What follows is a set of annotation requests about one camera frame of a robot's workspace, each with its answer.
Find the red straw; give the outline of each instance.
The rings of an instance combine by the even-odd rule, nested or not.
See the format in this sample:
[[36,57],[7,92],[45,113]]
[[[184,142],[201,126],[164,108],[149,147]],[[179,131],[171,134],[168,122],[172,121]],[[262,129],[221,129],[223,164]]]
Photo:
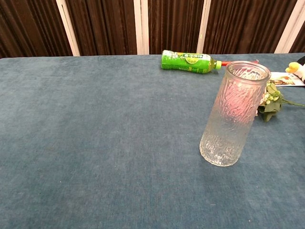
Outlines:
[[229,63],[231,63],[232,61],[222,61],[221,62],[221,66],[226,66],[226,65],[228,65]]

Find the clear glass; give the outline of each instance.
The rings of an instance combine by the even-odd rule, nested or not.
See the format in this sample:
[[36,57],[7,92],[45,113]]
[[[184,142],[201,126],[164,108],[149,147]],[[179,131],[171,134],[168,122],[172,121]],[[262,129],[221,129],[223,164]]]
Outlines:
[[231,166],[238,160],[270,75],[257,63],[227,65],[200,141],[201,155],[208,162]]

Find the table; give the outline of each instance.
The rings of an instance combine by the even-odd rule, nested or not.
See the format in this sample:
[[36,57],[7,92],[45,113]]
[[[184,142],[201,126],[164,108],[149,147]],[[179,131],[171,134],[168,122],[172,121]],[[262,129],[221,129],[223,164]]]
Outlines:
[[[213,55],[283,72],[304,56]],[[0,228],[305,227],[305,109],[255,118],[239,161],[199,142],[224,68],[160,69],[161,56],[0,60]],[[305,103],[305,88],[283,88]]]

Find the brown curtain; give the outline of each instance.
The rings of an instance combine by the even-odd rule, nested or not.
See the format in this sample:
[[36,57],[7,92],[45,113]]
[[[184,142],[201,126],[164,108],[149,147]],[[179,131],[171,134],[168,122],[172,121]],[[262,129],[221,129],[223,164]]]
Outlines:
[[133,0],[66,0],[81,55],[137,54]]
[[297,0],[212,0],[204,53],[273,53]]
[[290,52],[305,52],[305,22],[303,23]]
[[71,56],[55,0],[0,0],[0,58]]
[[148,0],[150,54],[196,52],[204,0]]

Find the green bottle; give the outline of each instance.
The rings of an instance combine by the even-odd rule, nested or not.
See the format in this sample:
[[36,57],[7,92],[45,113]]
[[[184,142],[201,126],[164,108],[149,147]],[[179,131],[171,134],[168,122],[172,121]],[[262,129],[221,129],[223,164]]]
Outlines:
[[179,69],[193,73],[207,73],[212,69],[220,69],[221,61],[215,61],[209,55],[183,53],[164,50],[162,52],[161,68]]

